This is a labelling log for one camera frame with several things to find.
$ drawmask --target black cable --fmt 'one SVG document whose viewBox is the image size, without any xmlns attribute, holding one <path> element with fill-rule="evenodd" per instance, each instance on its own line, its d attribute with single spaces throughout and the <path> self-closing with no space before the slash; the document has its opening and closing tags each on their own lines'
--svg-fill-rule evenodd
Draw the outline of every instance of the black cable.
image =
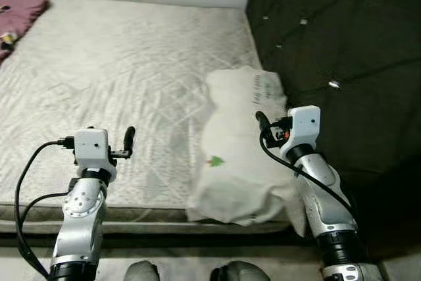
<svg viewBox="0 0 421 281">
<path fill-rule="evenodd" d="M 357 214 L 354 212 L 353 208 L 347 203 L 345 202 L 344 199 L 342 199 L 336 192 L 334 192 L 332 189 L 330 189 L 329 187 L 327 187 L 325 184 L 323 184 L 322 182 L 320 182 L 319 180 L 315 179 L 314 177 L 312 177 L 310 174 L 307 174 L 305 171 L 303 171 L 300 168 L 297 168 L 296 166 L 290 164 L 289 162 L 279 158 L 278 156 L 272 154 L 267 147 L 265 146 L 263 140 L 264 140 L 264 133 L 270 129 L 271 127 L 275 127 L 273 124 L 271 124 L 270 126 L 268 126 L 267 128 L 264 128 L 261 132 L 260 132 L 260 136 L 259 136 L 259 141 L 260 141 L 260 146 L 262 147 L 263 151 L 272 159 L 274 159 L 275 161 L 277 161 L 278 163 L 280 163 L 281 165 L 284 165 L 285 167 L 295 171 L 297 174 L 300 174 L 301 176 L 303 176 L 304 178 L 310 180 L 311 182 L 313 182 L 314 184 L 316 184 L 317 186 L 319 186 L 321 189 L 323 189 L 324 191 L 328 192 L 333 198 L 335 198 L 340 204 L 343 205 L 343 207 L 346 208 L 346 210 L 353 216 L 353 218 L 355 219 L 355 221 L 357 221 Z"/>
<path fill-rule="evenodd" d="M 43 265 L 40 263 L 38 258 L 35 256 L 35 254 L 32 252 L 29 245 L 26 243 L 26 240 L 23 236 L 22 232 L 22 224 L 20 218 L 20 212 L 19 212 L 19 196 L 20 196 L 20 187 L 22 185 L 22 182 L 25 178 L 26 173 L 28 172 L 29 167 L 33 163 L 34 159 L 37 157 L 39 152 L 50 145 L 57 145 L 57 141 L 48 141 L 47 143 L 39 146 L 37 150 L 32 154 L 30 160 L 25 166 L 25 169 L 22 171 L 22 174 L 20 175 L 20 178 L 18 180 L 18 184 L 16 185 L 16 191 L 14 193 L 14 220 L 16 224 L 16 236 L 18 239 L 18 249 L 21 254 L 21 256 L 34 268 L 36 269 L 40 274 L 43 275 L 45 279 L 48 279 L 49 274 L 46 271 L 46 269 L 43 267 Z"/>
<path fill-rule="evenodd" d="M 28 212 L 30 211 L 30 209 L 31 209 L 31 208 L 32 208 L 32 207 L 33 207 L 36 203 L 40 202 L 41 200 L 48 199 L 48 198 L 50 198 L 50 197 L 64 197 L 64 196 L 66 196 L 66 195 L 68 195 L 68 192 L 62 192 L 62 193 L 50 193 L 50 194 L 43 195 L 43 196 L 41 196 L 41 197 L 37 197 L 35 200 L 33 200 L 31 203 L 29 203 L 29 204 L 26 206 L 26 208 L 24 209 L 24 211 L 22 212 L 22 215 L 20 216 L 20 222 L 22 223 L 22 227 L 23 227 L 23 225 L 24 225 L 26 215 L 28 214 Z"/>
</svg>

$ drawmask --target small sticker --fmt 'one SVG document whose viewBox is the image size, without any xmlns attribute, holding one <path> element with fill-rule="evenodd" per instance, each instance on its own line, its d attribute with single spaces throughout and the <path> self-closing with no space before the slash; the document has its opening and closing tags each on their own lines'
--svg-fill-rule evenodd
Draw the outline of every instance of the small sticker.
<svg viewBox="0 0 421 281">
<path fill-rule="evenodd" d="M 217 167 L 225 163 L 225 161 L 218 156 L 212 156 L 211 159 L 206 161 L 207 164 L 209 164 L 211 167 Z"/>
<path fill-rule="evenodd" d="M 0 5 L 0 13 L 3 13 L 3 12 L 5 12 L 5 11 L 9 11 L 11 8 L 10 8 L 10 6 L 2 6 L 2 5 Z"/>
<path fill-rule="evenodd" d="M 13 51 L 13 45 L 18 36 L 14 32 L 6 32 L 0 36 L 0 49 Z"/>
</svg>

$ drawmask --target pink fabric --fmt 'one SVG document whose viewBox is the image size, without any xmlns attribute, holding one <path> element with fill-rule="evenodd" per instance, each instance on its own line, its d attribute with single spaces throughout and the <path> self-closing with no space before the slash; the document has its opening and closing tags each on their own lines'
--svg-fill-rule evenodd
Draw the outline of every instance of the pink fabric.
<svg viewBox="0 0 421 281">
<path fill-rule="evenodd" d="M 0 0 L 0 7 L 11 8 L 0 13 L 0 36 L 5 32 L 13 32 L 18 38 L 23 36 L 47 4 L 48 0 Z M 0 49 L 0 63 L 9 53 Z"/>
</svg>

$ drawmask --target floor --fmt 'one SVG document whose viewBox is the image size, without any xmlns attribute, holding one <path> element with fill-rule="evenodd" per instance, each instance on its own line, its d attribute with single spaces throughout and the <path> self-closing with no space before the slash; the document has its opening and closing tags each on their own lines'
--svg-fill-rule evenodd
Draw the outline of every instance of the floor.
<svg viewBox="0 0 421 281">
<path fill-rule="evenodd" d="M 51 249 L 34 249 L 45 267 Z M 148 259 L 159 269 L 161 281 L 209 281 L 211 271 L 232 260 L 254 263 L 272 281 L 321 281 L 318 256 L 309 247 L 146 248 L 104 250 L 96 281 L 122 280 L 134 262 Z M 20 258 L 15 248 L 0 248 L 2 280 L 44 281 Z"/>
</svg>

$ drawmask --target quilted mattress cover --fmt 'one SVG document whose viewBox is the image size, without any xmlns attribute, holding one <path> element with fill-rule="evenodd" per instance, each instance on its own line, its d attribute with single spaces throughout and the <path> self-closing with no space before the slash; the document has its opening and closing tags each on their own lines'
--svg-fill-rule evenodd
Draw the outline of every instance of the quilted mattress cover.
<svg viewBox="0 0 421 281">
<path fill-rule="evenodd" d="M 125 129 L 135 126 L 134 154 L 119 161 L 109 186 L 105 232 L 166 232 L 169 223 L 193 232 L 201 224 L 187 223 L 184 207 L 203 160 L 199 140 L 211 106 L 205 76 L 244 65 L 261 67 L 239 10 L 50 0 L 0 66 L 0 231 L 14 230 L 14 187 L 39 145 L 95 126 L 120 149 Z M 67 149 L 41 152 L 21 204 L 66 191 L 72 163 Z M 61 201 L 41 202 L 26 230 L 56 232 Z"/>
</svg>

